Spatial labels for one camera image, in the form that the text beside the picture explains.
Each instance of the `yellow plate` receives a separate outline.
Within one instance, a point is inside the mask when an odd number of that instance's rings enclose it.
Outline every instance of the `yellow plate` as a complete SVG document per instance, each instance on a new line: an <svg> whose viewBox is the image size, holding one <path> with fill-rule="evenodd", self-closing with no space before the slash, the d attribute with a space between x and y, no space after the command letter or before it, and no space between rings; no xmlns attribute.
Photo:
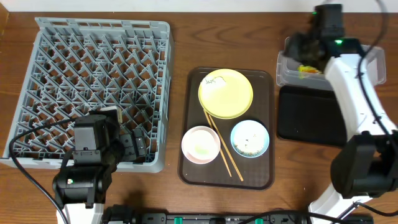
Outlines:
<svg viewBox="0 0 398 224"><path fill-rule="evenodd" d="M200 83L199 102L212 116L232 119L246 112L253 100L249 80L231 69L219 69L209 73Z"/></svg>

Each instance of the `power cord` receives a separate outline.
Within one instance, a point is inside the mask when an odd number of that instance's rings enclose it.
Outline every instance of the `power cord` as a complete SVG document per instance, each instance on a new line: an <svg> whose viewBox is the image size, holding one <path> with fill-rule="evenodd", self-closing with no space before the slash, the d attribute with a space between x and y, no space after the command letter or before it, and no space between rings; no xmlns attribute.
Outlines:
<svg viewBox="0 0 398 224"><path fill-rule="evenodd" d="M377 115L376 110L374 109L374 107L373 107L373 105L371 103L371 100L369 99L369 96L366 93L365 86L364 86L364 83L363 83L363 80L362 80L362 76L364 75L364 73L361 72L361 64L362 64L363 60L366 58L368 53L370 51L372 51L372 49L380 42L380 40L385 36L385 34L387 33L387 30L388 30L389 16L388 16L388 13L387 13L386 6L384 5L384 3L381 0L375 0L375 1L377 2L377 4L380 7L380 10L381 10L381 16L382 16L382 19L381 19L381 30L380 30L380 33L377 36L376 40L371 44L370 48L368 48L368 50L365 52L365 54L361 57L361 59L358 62L358 79L359 79L359 83L361 85L361 89L362 89L363 95L365 97L365 100L368 103L368 106L369 106L370 110L372 111L372 114L374 116L375 121L378 123L380 128L383 130L384 134L386 134L386 136L387 136L390 144L394 148L394 150L396 152L398 152L398 147L397 147L396 143L394 142L392 136L388 132L387 128L381 123L381 120L380 120L381 117L379 115Z"/></svg>
<svg viewBox="0 0 398 224"><path fill-rule="evenodd" d="M35 132L35 131L38 131L38 130L41 130L41 129L44 129L44 128L51 128L52 126L56 126L56 125L59 125L59 124L65 124L65 123L68 123L68 122L74 122L75 120L76 120L76 118L66 119L66 120L63 120L63 121L59 121L59 122L52 123L52 124L46 124L46 125L43 125L43 126L40 126L40 127L34 128L34 129L31 129L31 130L28 130L28 131L24 131L23 133L18 134L16 137L14 137L14 138L10 141L10 143L9 143L9 145L8 145L8 150L9 150L10 157L11 157L12 161L15 163L16 167L26 176L26 178L28 178L28 180L30 180L30 181L31 181L41 192L43 192L43 194L52 202L52 204L55 206L55 208L58 210L59 214L61 215L64 224L69 224L69 223L68 223L68 220L67 220L65 214L62 212L62 208L57 204L57 202L55 201L55 199L44 189L44 187L41 186L41 185L40 185L40 184L39 184L39 183L38 183L38 182L37 182L37 181L36 181L36 180L23 168L23 167L22 167L22 165L21 165L21 164L19 163L19 161L17 160L17 157L16 157L16 155L15 155L15 153L14 153L14 150L12 150L12 148L13 148L13 146L14 146L14 143L15 143L18 139L24 137L24 136L27 135L27 134L33 133L33 132Z"/></svg>
<svg viewBox="0 0 398 224"><path fill-rule="evenodd" d="M274 211L269 211L269 212L263 212L261 214L255 215L251 218L248 218L245 221L241 221L238 224L247 224L249 222L253 222L254 220L256 220L258 218L263 218L264 216L269 216L269 215L295 215L296 217L313 217L313 218L319 218L322 220L327 220L330 222L340 223L340 224L352 224L351 222L344 221L339 218L329 217L327 215L321 215L321 214L312 213L312 212L301 212L298 210L274 210Z"/></svg>
<svg viewBox="0 0 398 224"><path fill-rule="evenodd" d="M377 210L377 209L375 209L375 208L372 208L372 207L370 207L369 205L365 205L364 203L361 203L361 202L354 202L354 205L355 205L356 208L358 208L359 206L361 206L361 207L364 207L364 208L368 209L368 210L371 211L371 212L374 212L374 213L376 213L376 214L378 214L378 215L381 215L381 216L384 216L384 217L394 217L394 216L398 216L398 211L391 212L391 213L386 213L386 212L379 211L379 210Z"/></svg>
<svg viewBox="0 0 398 224"><path fill-rule="evenodd" d="M284 208L275 208L274 210L285 210L285 209L284 209ZM296 219L296 218L293 219L290 215L287 215L287 216L288 216L289 220L290 220L292 223L297 224L297 219Z"/></svg>

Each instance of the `green switch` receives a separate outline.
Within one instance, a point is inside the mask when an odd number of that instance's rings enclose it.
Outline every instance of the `green switch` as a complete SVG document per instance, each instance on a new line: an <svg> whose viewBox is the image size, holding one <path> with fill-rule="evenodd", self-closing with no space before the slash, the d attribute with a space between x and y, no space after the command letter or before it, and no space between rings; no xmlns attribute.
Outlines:
<svg viewBox="0 0 398 224"><path fill-rule="evenodd" d="M262 218L258 218L258 219L256 219L256 221L254 223L255 224L264 224L264 220Z"/></svg>
<svg viewBox="0 0 398 224"><path fill-rule="evenodd" d="M175 217L174 224L182 224L182 217Z"/></svg>

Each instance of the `brown tray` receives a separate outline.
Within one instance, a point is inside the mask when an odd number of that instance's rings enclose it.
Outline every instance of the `brown tray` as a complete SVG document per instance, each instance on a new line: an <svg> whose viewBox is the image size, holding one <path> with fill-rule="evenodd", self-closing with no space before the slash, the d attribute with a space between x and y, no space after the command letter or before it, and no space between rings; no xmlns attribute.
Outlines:
<svg viewBox="0 0 398 224"><path fill-rule="evenodd" d="M203 108L199 102L198 89L202 79L216 69L217 68L196 68L190 72L182 134L185 134L185 132L195 126L209 126ZM252 85L252 104L250 108L238 118L218 119L213 117L213 120L223 136L244 181L239 179L227 153L225 153L224 147L222 147L232 177L229 176L226 170L221 154L208 164L198 165L185 158L182 150L180 150L178 175L181 180L187 184L265 190L274 182L274 81L267 72L254 70L237 71L248 78ZM270 136L268 150L257 158L245 158L240 156L231 145L230 134L233 127L240 121L247 119L255 120L263 124Z"/></svg>

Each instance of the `clear plastic container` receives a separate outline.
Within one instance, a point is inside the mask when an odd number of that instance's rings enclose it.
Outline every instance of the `clear plastic container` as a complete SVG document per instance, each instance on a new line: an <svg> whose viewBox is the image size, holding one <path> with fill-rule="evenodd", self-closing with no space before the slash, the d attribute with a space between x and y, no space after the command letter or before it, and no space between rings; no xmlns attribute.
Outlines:
<svg viewBox="0 0 398 224"><path fill-rule="evenodd" d="M364 50L369 48L368 45L362 45ZM276 66L276 84L279 86L296 85L315 88L319 90L333 90L329 81L325 79L324 74L313 74L299 72L298 67L301 63L282 55L283 51L278 54ZM366 56L368 60L368 75L372 84L380 85L386 82L386 58L384 50L375 47Z"/></svg>

